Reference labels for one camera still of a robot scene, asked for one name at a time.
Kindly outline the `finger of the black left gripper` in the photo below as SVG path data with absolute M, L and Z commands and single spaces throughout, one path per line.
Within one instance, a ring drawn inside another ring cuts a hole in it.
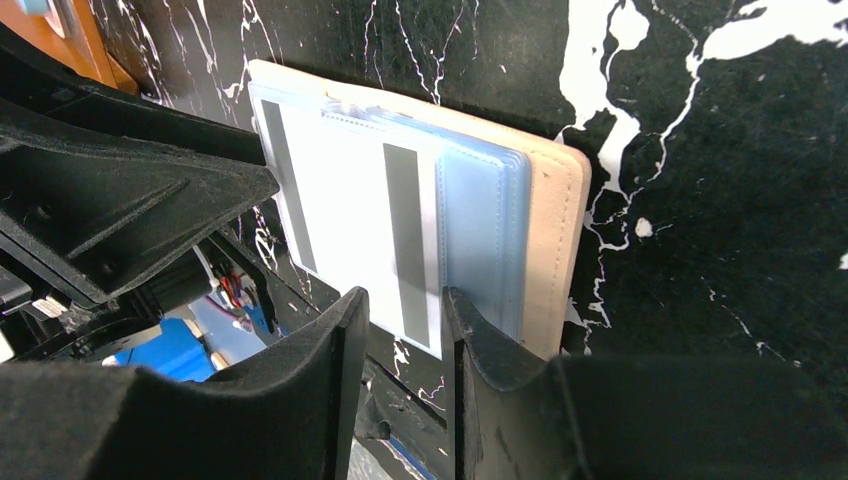
M 1 248 L 91 307 L 276 193 L 255 134 L 72 73 L 1 31 Z

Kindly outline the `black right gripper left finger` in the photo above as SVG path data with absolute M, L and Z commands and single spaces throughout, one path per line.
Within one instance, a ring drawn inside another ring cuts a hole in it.
M 144 368 L 1 368 L 5 479 L 343 479 L 369 326 L 351 289 L 201 383 Z

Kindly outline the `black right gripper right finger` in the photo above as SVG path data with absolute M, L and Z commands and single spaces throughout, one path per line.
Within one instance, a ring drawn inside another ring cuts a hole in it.
M 442 291 L 456 479 L 843 479 L 847 427 L 762 358 L 541 359 Z

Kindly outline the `silver card with black stripe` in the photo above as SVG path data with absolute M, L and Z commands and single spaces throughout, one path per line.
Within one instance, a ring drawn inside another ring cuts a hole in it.
M 314 110 L 254 102 L 260 118 L 267 163 L 280 185 L 278 195 L 284 231 L 295 263 L 330 283 L 333 278 L 334 204 L 328 184 L 328 130 Z

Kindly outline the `beige leather card holder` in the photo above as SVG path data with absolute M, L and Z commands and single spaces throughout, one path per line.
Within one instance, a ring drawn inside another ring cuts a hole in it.
M 557 354 L 591 177 L 582 153 L 409 96 L 269 61 L 253 60 L 248 71 L 262 145 L 259 99 L 407 128 L 434 148 L 440 347 L 440 295 L 450 286 L 532 353 Z

